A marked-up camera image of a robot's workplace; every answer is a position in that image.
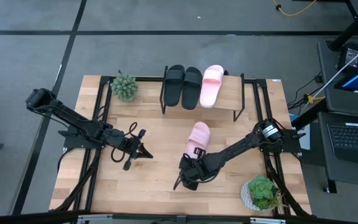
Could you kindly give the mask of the black aluminium table frame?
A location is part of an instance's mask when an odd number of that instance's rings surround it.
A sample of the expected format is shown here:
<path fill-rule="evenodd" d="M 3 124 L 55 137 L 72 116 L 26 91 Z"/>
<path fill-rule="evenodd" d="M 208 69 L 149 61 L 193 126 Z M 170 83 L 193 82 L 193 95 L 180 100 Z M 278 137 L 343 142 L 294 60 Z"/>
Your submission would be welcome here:
<path fill-rule="evenodd" d="M 161 79 L 139 80 L 138 94 L 128 103 L 116 98 L 107 99 L 110 81 L 109 77 L 84 76 L 76 112 L 90 118 L 96 100 L 100 99 L 109 105 L 107 121 L 115 128 L 127 131 L 132 123 L 137 123 L 138 129 L 146 131 L 143 143 L 154 158 L 137 159 L 125 171 L 126 156 L 111 147 L 102 149 L 96 175 L 85 185 L 78 201 L 79 209 L 113 215 L 244 217 L 255 214 L 242 203 L 240 189 L 244 182 L 265 174 L 263 155 L 258 149 L 251 149 L 229 161 L 212 182 L 201 184 L 195 191 L 182 185 L 174 189 L 181 155 L 198 120 L 161 114 L 158 102 Z M 260 118 L 267 115 L 264 107 L 255 106 L 252 81 L 244 83 L 246 107 L 237 121 L 231 120 L 231 113 L 220 119 L 199 120 L 211 130 L 208 144 L 211 152 L 221 151 L 242 139 Z"/>

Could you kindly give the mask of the black power adapter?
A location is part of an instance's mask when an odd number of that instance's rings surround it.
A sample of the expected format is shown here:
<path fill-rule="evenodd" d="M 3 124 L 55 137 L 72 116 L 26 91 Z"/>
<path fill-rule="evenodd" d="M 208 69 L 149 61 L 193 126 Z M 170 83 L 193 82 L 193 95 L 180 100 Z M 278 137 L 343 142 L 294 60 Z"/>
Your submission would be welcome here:
<path fill-rule="evenodd" d="M 339 55 L 338 70 L 343 66 L 349 63 L 353 58 L 358 55 L 358 44 L 355 42 L 349 42 L 341 48 L 341 53 Z M 353 60 L 348 66 L 346 66 L 342 72 L 352 73 L 358 69 L 358 57 Z"/>

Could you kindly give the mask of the pale green spiky potted plant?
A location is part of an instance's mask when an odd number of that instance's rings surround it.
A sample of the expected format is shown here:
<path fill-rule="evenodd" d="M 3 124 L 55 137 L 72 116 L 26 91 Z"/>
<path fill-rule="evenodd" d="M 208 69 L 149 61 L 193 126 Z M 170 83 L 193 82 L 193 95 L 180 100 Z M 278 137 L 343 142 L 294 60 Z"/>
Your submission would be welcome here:
<path fill-rule="evenodd" d="M 110 84 L 112 94 L 123 102 L 132 101 L 138 92 L 136 78 L 129 74 L 120 73 Z"/>

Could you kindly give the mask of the black side desk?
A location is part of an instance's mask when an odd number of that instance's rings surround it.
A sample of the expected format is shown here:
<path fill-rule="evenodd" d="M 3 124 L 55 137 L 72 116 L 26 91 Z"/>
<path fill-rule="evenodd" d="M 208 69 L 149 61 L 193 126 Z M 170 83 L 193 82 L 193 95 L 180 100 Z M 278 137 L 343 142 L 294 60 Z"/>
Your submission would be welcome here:
<path fill-rule="evenodd" d="M 358 185 L 358 162 L 336 158 L 329 136 L 330 124 L 358 124 L 358 93 L 335 87 L 335 84 L 346 77 L 345 73 L 337 70 L 339 52 L 330 50 L 327 42 L 318 42 L 317 51 L 323 83 L 327 86 L 323 90 L 326 97 L 322 101 L 323 109 L 317 112 L 316 119 L 322 139 L 327 188 L 333 193 L 336 189 L 335 182 Z"/>

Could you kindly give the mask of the black laptop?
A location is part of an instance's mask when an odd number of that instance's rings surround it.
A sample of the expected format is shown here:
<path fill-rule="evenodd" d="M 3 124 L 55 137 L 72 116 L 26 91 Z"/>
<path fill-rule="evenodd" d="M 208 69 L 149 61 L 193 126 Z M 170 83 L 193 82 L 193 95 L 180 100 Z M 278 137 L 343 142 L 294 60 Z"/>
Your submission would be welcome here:
<path fill-rule="evenodd" d="M 340 161 L 358 165 L 358 116 L 319 113 L 328 151 Z"/>

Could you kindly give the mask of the yellow plug connector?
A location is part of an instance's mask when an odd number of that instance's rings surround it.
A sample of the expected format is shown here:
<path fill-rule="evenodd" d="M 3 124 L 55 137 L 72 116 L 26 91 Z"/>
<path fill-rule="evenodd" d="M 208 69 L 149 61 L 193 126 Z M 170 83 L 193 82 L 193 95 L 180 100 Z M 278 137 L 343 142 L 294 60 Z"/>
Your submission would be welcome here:
<path fill-rule="evenodd" d="M 305 95 L 305 100 L 307 103 L 309 104 L 313 104 L 316 103 L 319 100 L 323 100 L 325 99 L 325 96 L 320 96 L 320 97 L 313 97 L 312 95 Z"/>

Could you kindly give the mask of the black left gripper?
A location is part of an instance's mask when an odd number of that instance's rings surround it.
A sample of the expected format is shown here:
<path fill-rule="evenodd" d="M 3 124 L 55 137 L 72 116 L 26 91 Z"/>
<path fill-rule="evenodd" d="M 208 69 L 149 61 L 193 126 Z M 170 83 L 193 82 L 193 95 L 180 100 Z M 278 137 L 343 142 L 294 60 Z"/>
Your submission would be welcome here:
<path fill-rule="evenodd" d="M 129 155 L 127 161 L 125 161 L 123 169 L 128 171 L 132 165 L 132 161 L 140 158 L 153 159 L 153 155 L 146 150 L 144 144 L 141 142 L 141 139 L 145 135 L 145 130 L 141 129 L 137 136 L 131 137 L 127 140 L 126 145 L 124 146 L 123 151 Z"/>

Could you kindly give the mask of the green succulent in white pot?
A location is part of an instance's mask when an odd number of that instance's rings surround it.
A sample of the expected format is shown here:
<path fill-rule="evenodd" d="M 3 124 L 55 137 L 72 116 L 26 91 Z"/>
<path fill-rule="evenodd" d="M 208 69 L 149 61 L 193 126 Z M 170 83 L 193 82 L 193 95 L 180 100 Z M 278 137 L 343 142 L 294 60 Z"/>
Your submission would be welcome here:
<path fill-rule="evenodd" d="M 288 207 L 282 203 L 283 193 L 270 179 L 258 175 L 245 182 L 240 191 L 243 204 L 256 211 L 272 211 Z"/>

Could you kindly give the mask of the black stand leg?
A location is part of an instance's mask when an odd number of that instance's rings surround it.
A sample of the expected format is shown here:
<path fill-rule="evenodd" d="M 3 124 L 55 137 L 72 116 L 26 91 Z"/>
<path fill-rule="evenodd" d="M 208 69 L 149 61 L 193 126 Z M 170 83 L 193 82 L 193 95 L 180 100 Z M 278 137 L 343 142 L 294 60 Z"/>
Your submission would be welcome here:
<path fill-rule="evenodd" d="M 358 34 L 358 14 L 354 9 L 351 0 L 343 0 L 343 1 L 347 4 L 347 7 L 351 12 L 354 21 L 334 41 L 327 41 L 327 46 L 332 51 L 340 51 L 341 48 L 344 46 L 344 44 L 350 38 Z"/>

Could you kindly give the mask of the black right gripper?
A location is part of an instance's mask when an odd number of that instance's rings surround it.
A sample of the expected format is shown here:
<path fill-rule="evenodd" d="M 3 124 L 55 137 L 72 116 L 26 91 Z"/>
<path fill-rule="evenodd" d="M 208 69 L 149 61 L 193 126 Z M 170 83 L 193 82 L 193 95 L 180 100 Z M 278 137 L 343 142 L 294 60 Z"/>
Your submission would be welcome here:
<path fill-rule="evenodd" d="M 206 181 L 213 173 L 213 157 L 196 148 L 201 154 L 199 158 L 193 159 L 187 153 L 182 155 L 179 167 L 179 180 L 184 187 L 190 190 L 196 190 L 200 181 Z"/>

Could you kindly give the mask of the wooden shelf with black frame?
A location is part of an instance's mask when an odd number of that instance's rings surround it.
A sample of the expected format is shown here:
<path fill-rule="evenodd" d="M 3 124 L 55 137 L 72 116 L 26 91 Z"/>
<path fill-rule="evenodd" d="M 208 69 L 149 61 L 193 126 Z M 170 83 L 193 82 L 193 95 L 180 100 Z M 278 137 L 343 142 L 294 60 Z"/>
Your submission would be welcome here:
<path fill-rule="evenodd" d="M 167 106 L 163 100 L 165 89 L 165 75 L 170 67 L 165 67 L 163 71 L 162 85 L 158 102 L 160 112 L 163 116 L 179 117 L 193 120 L 209 120 L 212 118 L 222 118 L 232 114 L 232 121 L 237 121 L 239 115 L 246 107 L 245 103 L 245 83 L 244 76 L 230 76 L 228 71 L 224 69 L 223 82 L 220 87 L 215 105 L 212 108 L 204 108 L 200 105 L 200 98 L 193 110 L 186 110 L 181 105 L 183 87 L 181 89 L 180 99 L 176 106 Z"/>

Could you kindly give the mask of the pink slide sandal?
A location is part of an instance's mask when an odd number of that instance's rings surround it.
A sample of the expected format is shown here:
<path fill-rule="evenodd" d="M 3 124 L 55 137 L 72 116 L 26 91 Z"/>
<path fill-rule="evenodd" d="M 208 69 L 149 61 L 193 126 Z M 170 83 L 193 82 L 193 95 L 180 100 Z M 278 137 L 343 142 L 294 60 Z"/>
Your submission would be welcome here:
<path fill-rule="evenodd" d="M 189 135 L 185 153 L 192 159 L 199 158 L 201 153 L 196 151 L 196 148 L 205 151 L 209 143 L 210 135 L 211 132 L 207 124 L 201 121 L 195 123 Z"/>
<path fill-rule="evenodd" d="M 220 65 L 211 65 L 204 71 L 200 93 L 202 107 L 212 108 L 215 105 L 223 76 L 224 69 Z"/>

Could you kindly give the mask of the black slide sandal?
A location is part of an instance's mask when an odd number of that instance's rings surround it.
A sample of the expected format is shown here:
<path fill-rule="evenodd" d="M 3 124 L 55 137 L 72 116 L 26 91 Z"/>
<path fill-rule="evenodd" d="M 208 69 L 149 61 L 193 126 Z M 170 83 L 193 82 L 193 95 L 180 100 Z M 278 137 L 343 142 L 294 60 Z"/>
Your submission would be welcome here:
<path fill-rule="evenodd" d="M 202 86 L 202 73 L 195 67 L 188 67 L 185 71 L 183 80 L 183 93 L 181 105 L 186 110 L 193 110 L 198 103 L 201 86 Z"/>
<path fill-rule="evenodd" d="M 163 94 L 163 100 L 167 106 L 176 106 L 178 104 L 184 76 L 185 68 L 182 65 L 174 65 L 167 70 Z"/>

